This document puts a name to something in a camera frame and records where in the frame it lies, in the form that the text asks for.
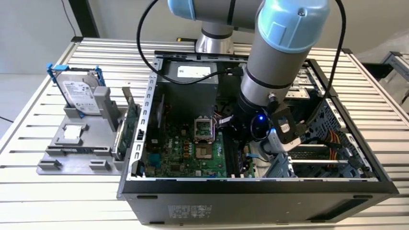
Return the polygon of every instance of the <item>hard drive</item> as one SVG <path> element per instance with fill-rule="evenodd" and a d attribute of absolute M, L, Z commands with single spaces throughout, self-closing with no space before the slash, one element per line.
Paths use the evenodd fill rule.
<path fill-rule="evenodd" d="M 105 86 L 102 71 L 94 69 L 69 68 L 57 65 L 48 69 L 49 76 L 56 83 L 66 105 L 76 108 L 84 115 L 100 115 L 100 110 L 93 97 L 97 86 Z"/>

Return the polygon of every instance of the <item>power supply label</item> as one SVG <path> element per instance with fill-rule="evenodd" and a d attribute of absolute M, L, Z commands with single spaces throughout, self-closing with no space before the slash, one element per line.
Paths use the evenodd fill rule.
<path fill-rule="evenodd" d="M 178 78 L 202 78 L 210 74 L 210 67 L 208 66 L 180 66 L 177 67 Z"/>
<path fill-rule="evenodd" d="M 168 205 L 168 210 L 170 218 L 209 218 L 212 205 Z"/>
<path fill-rule="evenodd" d="M 98 115 L 100 110 L 89 85 L 84 82 L 69 80 L 64 81 L 62 84 L 76 109 L 88 115 Z"/>

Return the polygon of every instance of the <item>white wall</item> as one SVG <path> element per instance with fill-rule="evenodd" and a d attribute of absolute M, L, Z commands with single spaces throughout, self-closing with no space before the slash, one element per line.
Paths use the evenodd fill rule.
<path fill-rule="evenodd" d="M 68 0 L 65 8 L 77 28 Z M 0 73 L 45 76 L 72 37 L 60 0 L 0 0 Z"/>
<path fill-rule="evenodd" d="M 138 17 L 150 0 L 89 0 L 101 36 L 134 40 Z M 343 0 L 346 38 L 343 47 L 354 53 L 377 46 L 399 30 L 409 28 L 409 0 Z M 339 36 L 339 13 L 330 0 L 330 16 L 318 47 L 335 47 Z M 169 33 L 162 29 L 172 28 Z M 177 37 L 197 38 L 200 22 L 172 15 L 166 1 L 160 0 L 145 20 L 144 40 L 174 41 Z M 234 41 L 251 42 L 251 34 L 234 32 Z"/>

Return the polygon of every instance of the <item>robotic arm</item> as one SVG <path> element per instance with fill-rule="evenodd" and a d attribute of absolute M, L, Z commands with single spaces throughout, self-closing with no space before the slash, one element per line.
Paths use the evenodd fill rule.
<path fill-rule="evenodd" d="M 257 114 L 262 118 L 262 114 L 277 113 L 290 121 L 289 109 L 281 102 L 318 41 L 329 14 L 327 0 L 168 0 L 168 5 L 177 16 L 205 21 L 202 34 L 213 40 L 226 39 L 233 27 L 254 29 L 239 99 L 229 121 L 242 135 L 239 139 L 249 139 Z M 289 132 L 277 133 L 282 144 L 298 137 L 293 135 L 297 127 L 291 124 Z"/>

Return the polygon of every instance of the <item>aluminum table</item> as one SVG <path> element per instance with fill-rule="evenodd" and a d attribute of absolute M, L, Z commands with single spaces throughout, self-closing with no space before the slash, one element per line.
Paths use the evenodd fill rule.
<path fill-rule="evenodd" d="M 154 50 L 193 52 L 190 42 L 142 42 L 146 58 Z M 250 45 L 235 44 L 247 55 Z M 334 49 L 314 48 L 329 76 Z M 110 97 L 125 104 L 121 87 L 129 86 L 142 102 L 149 69 L 133 41 L 84 38 L 72 42 L 57 61 L 70 67 L 100 65 Z M 184 226 L 192 229 L 409 229 L 409 117 L 370 76 L 353 54 L 341 54 L 333 87 L 401 195 L 337 224 Z M 36 165 L 64 118 L 64 98 L 45 77 L 0 140 L 0 229 L 133 229 L 141 226 L 125 201 L 116 200 L 118 176 L 37 175 Z"/>

